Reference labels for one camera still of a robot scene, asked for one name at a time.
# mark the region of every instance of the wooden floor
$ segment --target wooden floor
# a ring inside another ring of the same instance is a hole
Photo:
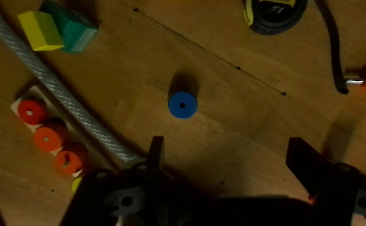
[[[342,38],[344,69],[366,66],[366,2],[328,1]],[[214,195],[305,190],[284,164],[289,136],[366,171],[366,90],[333,87],[325,27],[313,1],[300,22],[275,36],[250,31],[240,0],[68,0],[99,23],[83,53],[40,57],[131,148],[164,135],[166,161]],[[16,15],[40,1],[0,0]],[[198,111],[167,110],[176,74],[198,86]],[[9,105],[34,76],[0,41],[0,209],[9,224],[56,224],[71,197]]]

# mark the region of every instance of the blue spool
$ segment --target blue spool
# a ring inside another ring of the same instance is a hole
[[[168,99],[168,109],[173,116],[186,119],[195,114],[197,101],[191,92],[176,91]]]

